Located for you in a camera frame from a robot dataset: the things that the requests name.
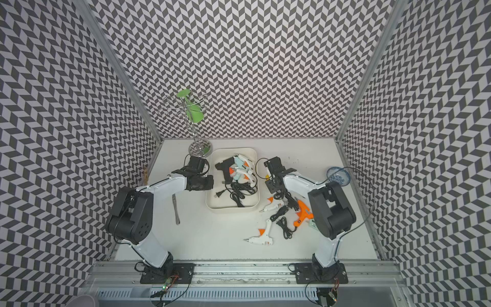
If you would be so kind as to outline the white glue gun orange trigger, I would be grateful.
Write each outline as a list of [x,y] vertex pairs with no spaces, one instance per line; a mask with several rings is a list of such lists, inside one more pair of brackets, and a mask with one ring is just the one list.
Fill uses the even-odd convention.
[[239,184],[246,184],[252,188],[255,188],[257,185],[257,177],[251,170],[243,170],[240,168],[230,168],[229,173],[232,179],[232,182],[236,182]]

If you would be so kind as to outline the white plastic storage box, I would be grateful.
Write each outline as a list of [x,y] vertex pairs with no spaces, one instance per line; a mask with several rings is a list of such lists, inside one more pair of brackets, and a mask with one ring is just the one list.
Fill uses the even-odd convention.
[[252,148],[226,148],[213,152],[210,174],[214,187],[205,203],[215,213],[239,213],[255,209],[260,201],[258,177],[254,171],[257,152]]

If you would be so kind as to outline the black glue gun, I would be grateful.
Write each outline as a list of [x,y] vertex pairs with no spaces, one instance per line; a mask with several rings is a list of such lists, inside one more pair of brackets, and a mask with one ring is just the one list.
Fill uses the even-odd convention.
[[219,162],[215,165],[216,170],[222,171],[225,180],[225,189],[230,193],[230,198],[236,203],[237,207],[244,208],[242,200],[245,195],[239,189],[237,183],[233,182],[230,168],[235,164],[233,157],[225,159],[223,162]]

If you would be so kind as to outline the small white glue gun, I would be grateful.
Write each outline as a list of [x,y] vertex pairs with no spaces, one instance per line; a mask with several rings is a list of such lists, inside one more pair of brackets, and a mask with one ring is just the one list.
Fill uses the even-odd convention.
[[275,211],[280,209],[282,206],[284,206],[284,202],[279,199],[275,199],[275,197],[269,197],[267,198],[267,204],[266,206],[260,210],[260,212],[270,212],[270,211]]

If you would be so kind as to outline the mint green glue gun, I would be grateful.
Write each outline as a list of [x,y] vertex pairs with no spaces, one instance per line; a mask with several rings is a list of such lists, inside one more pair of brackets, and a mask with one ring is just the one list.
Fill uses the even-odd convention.
[[240,168],[243,170],[251,170],[251,163],[247,158],[243,158],[240,155],[233,156],[233,164],[229,167],[230,168]]

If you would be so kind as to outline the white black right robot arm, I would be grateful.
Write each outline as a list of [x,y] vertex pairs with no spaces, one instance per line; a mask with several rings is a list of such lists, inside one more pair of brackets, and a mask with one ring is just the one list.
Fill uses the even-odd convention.
[[315,281],[334,279],[341,272],[338,250],[342,237],[357,221],[341,185],[327,180],[314,182],[293,168],[285,168],[279,157],[270,158],[263,165],[268,175],[265,184],[271,193],[279,193],[295,209],[300,205],[294,204],[292,193],[308,201],[317,229],[326,238],[313,254],[310,271]]

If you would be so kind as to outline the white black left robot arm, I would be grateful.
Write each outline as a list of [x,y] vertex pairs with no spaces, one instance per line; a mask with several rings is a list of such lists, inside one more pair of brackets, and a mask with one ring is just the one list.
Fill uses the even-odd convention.
[[165,179],[136,188],[121,188],[109,210],[105,229],[112,238],[128,244],[143,263],[162,269],[171,263],[171,253],[153,232],[153,206],[182,191],[209,191],[214,178],[208,174],[209,162],[191,156],[188,164],[172,171]]

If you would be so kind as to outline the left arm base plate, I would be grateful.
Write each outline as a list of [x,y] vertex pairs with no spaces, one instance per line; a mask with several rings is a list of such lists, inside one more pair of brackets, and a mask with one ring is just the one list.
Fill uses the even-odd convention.
[[165,265],[164,267],[158,269],[152,266],[144,265],[140,284],[164,284],[169,278],[176,278],[174,284],[190,284],[193,278],[195,266],[196,265],[194,263],[177,263],[169,266]]

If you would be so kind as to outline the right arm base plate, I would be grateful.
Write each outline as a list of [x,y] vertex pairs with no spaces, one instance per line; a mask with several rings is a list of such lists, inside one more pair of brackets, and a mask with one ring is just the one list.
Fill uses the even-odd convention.
[[328,268],[319,267],[313,263],[294,263],[292,273],[299,285],[308,283],[340,283],[348,284],[349,279],[343,263],[336,262]]

